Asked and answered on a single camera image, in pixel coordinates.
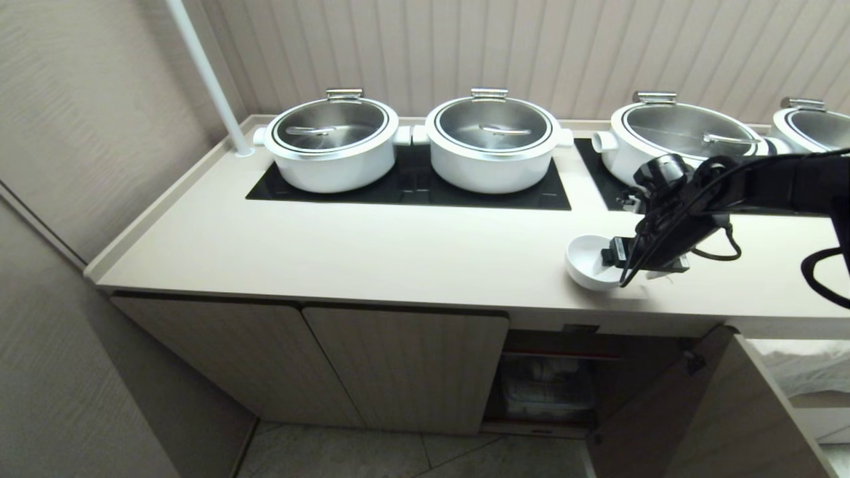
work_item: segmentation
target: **induction cooktop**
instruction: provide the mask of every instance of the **induction cooktop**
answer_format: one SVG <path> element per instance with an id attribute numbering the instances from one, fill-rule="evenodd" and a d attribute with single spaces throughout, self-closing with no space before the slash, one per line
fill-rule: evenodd
<path id="1" fill-rule="evenodd" d="M 628 189 L 625 183 L 615 178 L 602 163 L 602 155 L 593 149 L 592 142 L 587 138 L 575 140 L 575 148 L 581 154 L 581 160 L 587 167 L 599 194 L 605 201 L 609 211 L 622 211 L 623 205 L 617 201 L 622 191 Z M 765 216 L 819 216 L 818 214 L 794 213 L 771 208 L 747 208 L 734 211 L 736 214 L 760 214 Z"/>
<path id="2" fill-rule="evenodd" d="M 430 151 L 429 145 L 397 146 L 395 165 L 382 178 L 354 191 L 335 194 L 301 191 L 287 183 L 280 170 L 272 163 L 248 192 L 246 199 L 570 210 L 570 201 L 564 192 L 554 161 L 549 162 L 549 169 L 543 179 L 528 189 L 510 194 L 480 194 L 460 189 L 440 178 L 431 168 Z"/>

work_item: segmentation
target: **white bowl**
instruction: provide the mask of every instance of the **white bowl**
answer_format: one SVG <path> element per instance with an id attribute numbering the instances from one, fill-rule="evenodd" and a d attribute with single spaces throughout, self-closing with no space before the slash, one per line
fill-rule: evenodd
<path id="1" fill-rule="evenodd" d="M 611 239 L 602 236 L 578 236 L 567 246 L 566 262 L 569 276 L 580 286 L 603 291 L 620 286 L 622 269 L 602 266 L 600 251 L 608 248 Z"/>

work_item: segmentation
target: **backsplash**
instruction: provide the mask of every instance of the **backsplash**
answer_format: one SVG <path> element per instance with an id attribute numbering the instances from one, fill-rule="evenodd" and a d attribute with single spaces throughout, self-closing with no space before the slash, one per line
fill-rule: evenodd
<path id="1" fill-rule="evenodd" d="M 361 86 L 425 116 L 472 86 L 607 119 L 635 89 L 746 122 L 786 95 L 850 112 L 847 0 L 256 0 L 205 3 L 246 105 Z"/>

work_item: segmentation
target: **white bedding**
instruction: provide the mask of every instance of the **white bedding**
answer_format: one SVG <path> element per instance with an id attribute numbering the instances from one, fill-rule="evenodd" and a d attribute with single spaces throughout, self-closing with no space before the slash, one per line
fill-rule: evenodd
<path id="1" fill-rule="evenodd" d="M 826 390 L 850 393 L 850 340 L 749 342 L 789 398 Z"/>

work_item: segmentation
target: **white pole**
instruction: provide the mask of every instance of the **white pole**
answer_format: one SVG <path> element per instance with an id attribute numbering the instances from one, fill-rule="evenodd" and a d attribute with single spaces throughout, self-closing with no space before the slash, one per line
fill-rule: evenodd
<path id="1" fill-rule="evenodd" d="M 198 39 L 198 35 L 195 33 L 192 20 L 190 20 L 189 14 L 186 13 L 183 0 L 168 0 L 168 8 L 171 10 L 174 21 L 177 22 L 180 35 L 183 37 L 183 41 L 186 42 L 186 47 L 189 48 L 189 53 L 192 55 L 192 60 L 201 73 L 204 84 L 207 85 L 207 91 L 212 96 L 212 102 L 215 104 L 216 110 L 218 110 L 218 115 L 227 128 L 227 132 L 230 133 L 230 139 L 233 140 L 233 145 L 236 146 L 236 155 L 240 157 L 250 156 L 253 154 L 254 149 L 248 146 L 245 136 L 242 135 L 242 130 L 239 128 L 236 117 L 233 116 L 233 111 L 230 109 L 227 97 L 224 96 L 224 91 L 215 77 L 213 66 L 210 65 L 210 61 L 204 53 L 204 48 L 201 46 L 201 40 Z"/>

